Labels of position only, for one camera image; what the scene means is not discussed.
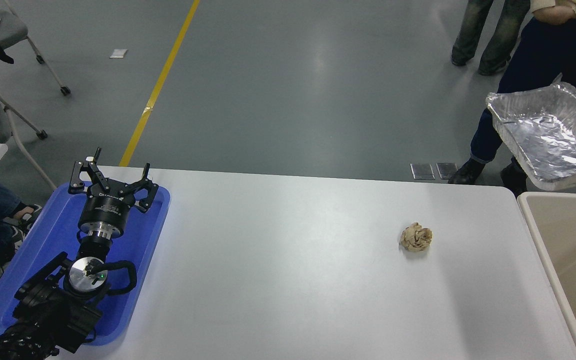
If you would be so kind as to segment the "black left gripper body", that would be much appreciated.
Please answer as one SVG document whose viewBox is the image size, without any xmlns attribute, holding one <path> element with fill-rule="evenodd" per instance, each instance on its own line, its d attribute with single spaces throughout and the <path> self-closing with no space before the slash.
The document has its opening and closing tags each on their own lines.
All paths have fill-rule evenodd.
<svg viewBox="0 0 576 360">
<path fill-rule="evenodd" d="M 78 228 L 88 231 L 93 224 L 104 223 L 110 225 L 115 231 L 123 231 L 135 202 L 135 195 L 126 191 L 115 196 L 99 190 L 87 189 L 86 203 L 78 219 Z"/>
</svg>

